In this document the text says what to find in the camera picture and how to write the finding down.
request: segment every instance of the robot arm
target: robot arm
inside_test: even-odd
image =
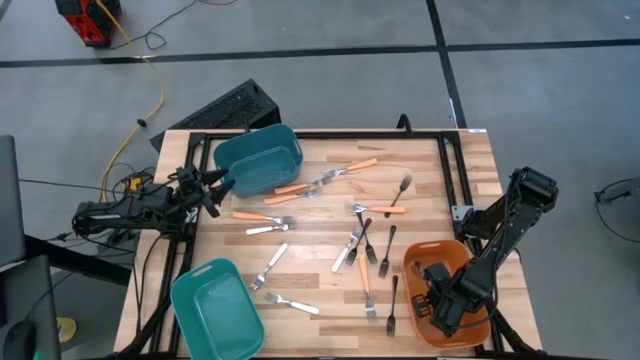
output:
[[[429,285],[430,322],[446,336],[460,327],[465,312],[477,312],[491,298],[495,274],[526,231],[555,206],[556,182],[529,168],[516,169],[507,193],[486,210],[469,210],[459,227],[487,245],[450,277],[442,263],[420,269]]]
[[[84,202],[78,206],[72,220],[73,230],[80,236],[98,234],[107,229],[155,229],[161,233],[179,232],[192,208],[202,204],[212,217],[220,213],[220,205],[235,181],[211,187],[228,171],[215,170],[200,174],[189,166],[178,168],[171,181],[178,181],[174,190],[165,184],[150,184],[139,191],[125,192],[115,202]]]

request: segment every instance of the black floor stripe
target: black floor stripe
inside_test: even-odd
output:
[[[501,50],[541,50],[541,49],[578,49],[618,46],[640,46],[640,39],[615,39],[615,40],[576,40],[576,41],[546,41],[526,43],[502,43],[502,44],[465,44],[449,45],[449,52],[471,51],[501,51]]]
[[[304,49],[277,51],[249,51],[229,53],[205,53],[185,55],[159,55],[150,57],[153,63],[175,63],[190,61],[214,60],[249,60],[249,59],[282,59],[315,56],[345,56],[345,55],[381,55],[381,54],[416,54],[437,51],[434,45],[401,45],[401,46],[367,46],[333,49]],[[0,68],[21,67],[55,67],[55,66],[85,66],[85,65],[114,65],[139,64],[141,59],[133,57],[91,58],[91,59],[59,59],[59,60],[18,60],[0,61]]]
[[[458,93],[458,85],[456,85],[456,77],[453,74],[453,67],[451,66],[451,59],[447,52],[447,43],[444,40],[444,32],[442,31],[442,24],[440,23],[440,16],[438,15],[438,9],[436,8],[435,0],[426,0],[427,7],[429,8],[429,17],[431,18],[431,25],[433,26],[433,34],[436,38],[436,46],[438,47],[438,54],[440,55],[440,65],[442,66],[442,72],[444,73],[444,81],[447,85],[447,93],[449,93],[449,99],[451,99],[451,106],[453,107],[454,120],[457,126],[461,129],[467,128],[467,120],[464,117],[464,111],[462,110],[462,101],[460,100],[460,94]]]

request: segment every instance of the gray floor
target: gray floor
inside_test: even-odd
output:
[[[38,11],[33,12],[33,2]],[[122,0],[123,25],[138,35],[188,0]],[[449,44],[640,38],[640,4],[622,0],[439,0]],[[196,4],[158,30],[169,55],[435,43],[424,1],[238,0]],[[116,36],[116,43],[121,38]],[[13,1],[0,21],[0,61],[126,56],[85,48],[52,1]],[[504,183],[531,165],[555,177],[557,208],[521,245],[543,345],[551,353],[637,358],[640,245],[603,229],[593,191],[638,175],[640,48],[451,54],[469,127],[488,128]],[[163,63],[167,103],[121,157],[141,169],[157,155],[147,139],[247,78],[280,105],[293,127],[414,127],[454,123],[437,54]],[[97,185],[136,118],[158,98],[144,65],[0,69],[0,129],[13,134],[23,178]],[[125,173],[119,169],[117,175]],[[22,185],[26,231],[70,228],[92,190]],[[640,238],[630,201],[605,208],[617,229]],[[77,247],[94,254],[94,246]],[[127,259],[114,261],[126,262]],[[60,315],[79,319],[65,358],[103,355],[124,291],[72,276],[56,291]],[[90,298],[79,300],[85,291]],[[106,309],[100,314],[96,309]]]

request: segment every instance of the red power tool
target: red power tool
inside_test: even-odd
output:
[[[102,4],[117,19],[120,0],[102,0]],[[86,46],[109,47],[115,26],[98,6],[97,0],[56,0],[58,13],[80,35]]]

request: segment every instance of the orange bin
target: orange bin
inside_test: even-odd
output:
[[[427,284],[422,279],[422,274],[415,267],[416,262],[419,262],[424,268],[441,262],[447,268],[449,274],[453,276],[455,271],[464,265],[467,260],[469,260],[467,249],[456,240],[432,241],[411,245],[404,255],[402,266],[407,303],[412,306],[411,298],[418,294],[425,295],[428,290]],[[442,331],[431,325],[429,316],[417,317],[413,306],[410,314],[415,331],[424,341],[437,349],[473,347],[482,344],[491,331],[489,321],[486,321],[473,327],[458,329],[455,334],[448,338]],[[460,325],[471,324],[486,317],[487,309],[483,306],[475,314],[464,314]]]

